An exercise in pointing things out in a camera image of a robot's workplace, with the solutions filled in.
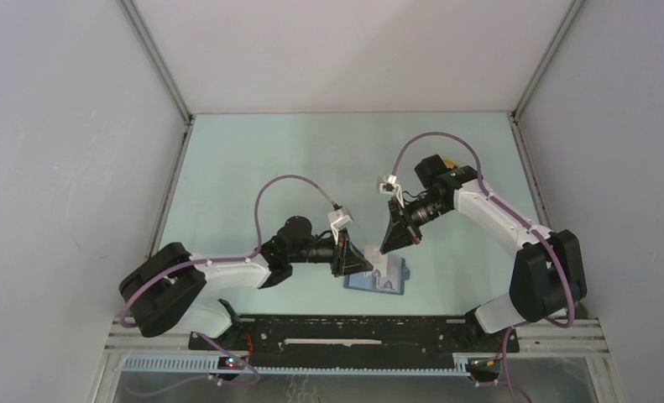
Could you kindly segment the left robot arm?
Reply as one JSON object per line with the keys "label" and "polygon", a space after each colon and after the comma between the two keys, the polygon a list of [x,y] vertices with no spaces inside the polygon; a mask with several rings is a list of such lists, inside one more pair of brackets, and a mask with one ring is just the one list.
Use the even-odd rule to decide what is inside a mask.
{"label": "left robot arm", "polygon": [[326,264],[335,277],[369,272],[372,264],[351,241],[348,230],[312,232],[311,222],[293,216],[253,258],[206,259],[182,243],[164,246],[127,275],[118,290],[124,317],[145,338],[171,330],[201,332],[220,349],[238,345],[241,327],[227,289],[261,290],[289,279],[294,264]]}

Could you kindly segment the blue card holder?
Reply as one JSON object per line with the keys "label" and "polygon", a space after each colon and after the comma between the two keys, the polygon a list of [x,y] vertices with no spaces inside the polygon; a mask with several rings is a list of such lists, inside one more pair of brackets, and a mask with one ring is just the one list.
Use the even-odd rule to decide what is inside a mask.
{"label": "blue card holder", "polygon": [[348,276],[343,287],[392,296],[404,295],[405,283],[410,279],[406,260],[396,254],[381,254],[379,246],[366,246],[363,252],[364,258],[372,264],[372,270]]}

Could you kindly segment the white patterned card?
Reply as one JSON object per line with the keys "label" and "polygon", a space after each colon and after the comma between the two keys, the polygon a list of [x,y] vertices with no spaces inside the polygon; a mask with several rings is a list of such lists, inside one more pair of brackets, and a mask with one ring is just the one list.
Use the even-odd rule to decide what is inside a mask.
{"label": "white patterned card", "polygon": [[379,247],[367,246],[364,248],[364,257],[373,266],[374,270],[385,272],[388,268],[388,258],[386,254],[380,252]]}
{"label": "white patterned card", "polygon": [[385,294],[401,295],[403,279],[398,277],[380,276],[374,278],[374,290]]}

